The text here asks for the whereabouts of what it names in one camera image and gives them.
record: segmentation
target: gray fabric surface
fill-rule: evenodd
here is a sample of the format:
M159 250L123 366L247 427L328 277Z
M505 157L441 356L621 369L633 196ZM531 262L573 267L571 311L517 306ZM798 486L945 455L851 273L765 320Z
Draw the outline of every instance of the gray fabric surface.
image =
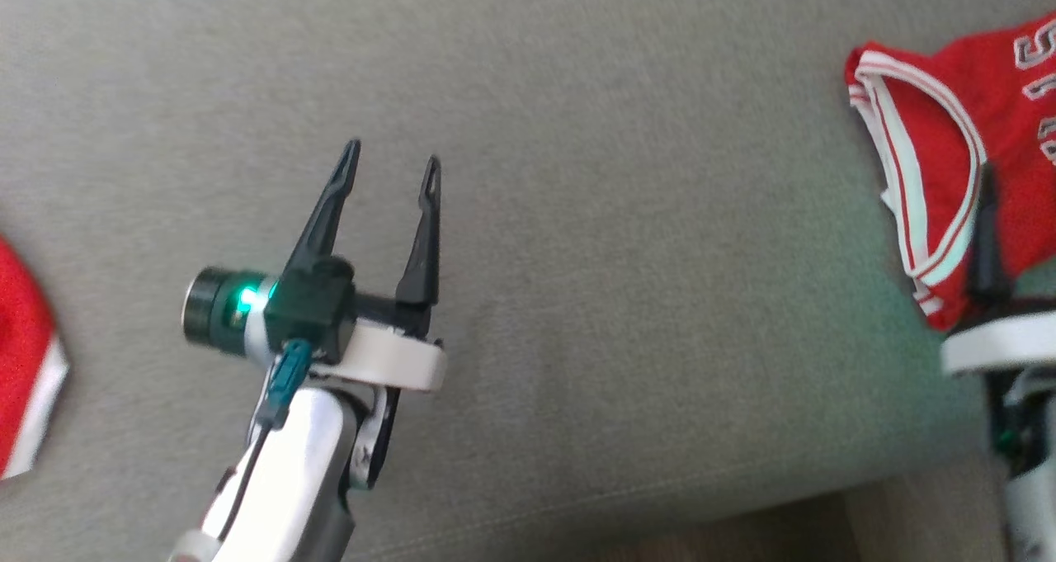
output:
M980 445L843 61L1050 5L0 0L0 230L73 361L0 487L2 558L157 560L195 524L260 378L185 344L186 283L278 269L351 136L338 248L371 291L444 160L451 356L355 499L352 559L552 559Z

